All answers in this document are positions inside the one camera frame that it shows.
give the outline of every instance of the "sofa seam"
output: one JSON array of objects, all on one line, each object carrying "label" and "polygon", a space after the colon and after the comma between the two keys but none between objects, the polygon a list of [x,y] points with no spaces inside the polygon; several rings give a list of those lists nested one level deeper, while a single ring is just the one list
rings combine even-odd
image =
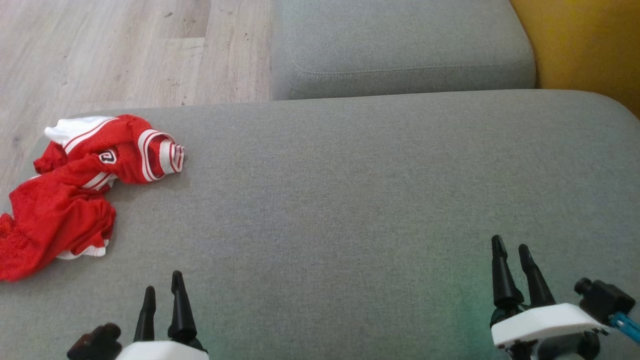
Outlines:
[{"label": "sofa seam", "polygon": [[346,78],[351,76],[366,76],[371,74],[382,74],[382,73],[398,73],[398,72],[420,72],[426,70],[433,71],[444,71],[448,69],[459,69],[459,68],[481,68],[481,67],[499,67],[499,66],[511,66],[521,63],[529,59],[529,56],[523,56],[519,60],[510,61],[507,63],[499,63],[499,64],[487,64],[487,65],[438,65],[433,67],[407,67],[407,68],[390,68],[390,69],[372,69],[372,70],[364,70],[364,71],[347,71],[347,72],[324,72],[324,71],[310,71],[301,68],[295,61],[292,52],[289,50],[291,48],[291,39],[289,38],[289,26],[288,26],[289,17],[284,16],[283,20],[283,31],[285,32],[285,54],[295,69],[296,72],[299,72],[303,76],[315,77],[315,78]]},{"label": "sofa seam", "polygon": [[379,70],[367,70],[363,72],[307,72],[301,68],[299,68],[291,58],[289,61],[291,65],[293,65],[296,72],[302,76],[310,77],[310,78],[351,78],[356,76],[389,76],[393,74],[402,74],[402,73],[411,73],[411,72],[425,72],[425,71],[434,71],[441,72],[449,69],[476,69],[476,68],[484,68],[484,67],[511,67],[513,65],[517,65],[526,61],[527,58],[522,58],[517,61],[512,61],[509,63],[501,63],[501,64],[493,64],[493,65],[451,65],[451,66],[443,66],[443,67],[416,67],[416,68],[407,68],[407,69],[379,69]]}]

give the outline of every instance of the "black knob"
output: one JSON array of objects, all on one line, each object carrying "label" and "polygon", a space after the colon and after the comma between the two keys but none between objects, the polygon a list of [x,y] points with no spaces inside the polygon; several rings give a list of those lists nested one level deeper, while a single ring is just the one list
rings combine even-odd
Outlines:
[{"label": "black knob", "polygon": [[122,350],[116,340],[120,328],[114,323],[96,327],[91,333],[82,335],[67,352],[70,360],[114,360]]},{"label": "black knob", "polygon": [[578,293],[578,295],[583,295],[588,293],[591,290],[591,280],[586,277],[581,278],[578,282],[575,283],[573,290]]}]

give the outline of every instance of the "white stripe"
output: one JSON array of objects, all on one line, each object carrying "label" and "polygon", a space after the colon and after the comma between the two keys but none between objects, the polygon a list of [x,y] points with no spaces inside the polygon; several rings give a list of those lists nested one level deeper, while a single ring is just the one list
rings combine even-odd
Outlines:
[{"label": "white stripe", "polygon": [[164,139],[160,143],[160,167],[165,175],[174,173],[171,167],[171,162],[173,161],[173,157],[171,156],[172,149],[173,141]]},{"label": "white stripe", "polygon": [[103,179],[107,177],[107,173],[100,172],[93,179],[89,180],[86,184],[82,185],[84,189],[90,189],[99,184]]},{"label": "white stripe", "polygon": [[111,118],[108,120],[105,120],[104,122],[100,123],[100,125],[98,125],[95,129],[91,130],[90,132],[82,135],[82,136],[78,136],[77,138],[73,139],[71,142],[69,142],[68,144],[64,145],[65,148],[65,152],[67,154],[69,154],[71,152],[71,150],[74,149],[74,147],[76,147],[78,144],[80,144],[81,142],[85,141],[86,139],[92,137],[93,135],[95,135],[98,131],[100,131],[100,129],[102,129],[103,126],[105,126],[106,124],[108,124],[111,121],[116,120],[116,118]]},{"label": "white stripe", "polygon": [[94,188],[93,190],[98,191],[100,190],[104,185],[106,185],[112,178],[113,178],[113,174],[110,174],[108,176],[106,176],[101,182],[99,182]]},{"label": "white stripe", "polygon": [[173,147],[173,154],[171,156],[171,164],[175,167],[176,171],[180,171],[178,169],[178,161],[180,160],[180,145],[176,145]]},{"label": "white stripe", "polygon": [[44,135],[64,147],[75,137],[95,129],[100,123],[109,119],[113,119],[113,117],[91,116],[60,119],[54,127],[44,129]]},{"label": "white stripe", "polygon": [[84,249],[80,254],[78,255],[74,255],[71,251],[69,250],[64,250],[63,252],[61,252],[58,256],[56,256],[58,259],[62,259],[62,260],[73,260],[73,259],[77,259],[79,257],[81,257],[82,255],[87,255],[87,256],[104,256],[107,253],[107,245],[109,245],[109,239],[105,239],[104,240],[104,246],[103,247],[95,247],[93,245],[89,245],[86,247],[86,249]]},{"label": "white stripe", "polygon": [[138,138],[138,150],[140,151],[140,158],[142,159],[142,175],[148,182],[152,182],[154,179],[151,177],[152,175],[149,176],[149,171],[147,170],[148,155],[145,155],[145,142],[147,141],[147,137],[149,137],[149,135],[156,132],[157,130],[154,129],[144,130]]},{"label": "white stripe", "polygon": [[142,157],[142,175],[148,182],[160,180],[164,177],[156,177],[149,167],[149,144],[151,143],[151,140],[153,140],[153,138],[155,138],[156,136],[166,136],[167,139],[173,142],[173,138],[171,137],[171,135],[167,133],[161,133],[160,131],[154,129],[144,130],[142,134],[140,134],[140,137],[138,138],[138,150],[140,151],[140,156]]},{"label": "white stripe", "polygon": [[176,144],[172,144],[171,145],[171,154],[169,156],[171,156],[171,163],[174,163],[175,161],[175,148],[176,148]]},{"label": "white stripe", "polygon": [[178,172],[181,172],[182,166],[184,166],[184,147],[180,145],[178,145],[177,147],[179,148],[180,154],[175,158],[173,164],[175,165],[175,169]]}]

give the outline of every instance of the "gray sofa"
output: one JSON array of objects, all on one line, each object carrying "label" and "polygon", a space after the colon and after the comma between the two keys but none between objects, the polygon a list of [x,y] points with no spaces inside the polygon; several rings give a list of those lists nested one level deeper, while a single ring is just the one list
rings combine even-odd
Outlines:
[{"label": "gray sofa", "polygon": [[509,0],[278,0],[273,97],[532,88]]},{"label": "gray sofa", "polygon": [[[64,358],[105,322],[128,344],[147,285],[163,338],[177,269],[211,359],[505,359],[488,326],[494,234],[512,254],[529,245],[559,302],[579,301],[581,277],[640,297],[640,122],[601,95],[491,90],[533,86],[508,2],[429,2],[441,4],[433,12],[426,2],[279,2],[274,96],[486,91],[105,114],[172,134],[187,149],[184,171],[108,193],[118,219],[103,258],[55,261],[0,284],[0,358]],[[345,53],[347,40],[325,24],[372,36]],[[395,59],[393,39],[430,47]],[[281,57],[291,46],[300,67]],[[20,180],[32,175],[28,167]],[[615,334],[599,358],[640,350]]]}]

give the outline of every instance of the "yellow wall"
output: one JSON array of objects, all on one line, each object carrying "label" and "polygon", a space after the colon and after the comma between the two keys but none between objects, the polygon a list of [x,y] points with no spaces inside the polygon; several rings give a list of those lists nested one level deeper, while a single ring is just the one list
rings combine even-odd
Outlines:
[{"label": "yellow wall", "polygon": [[540,88],[597,92],[640,117],[640,0],[511,0]]}]

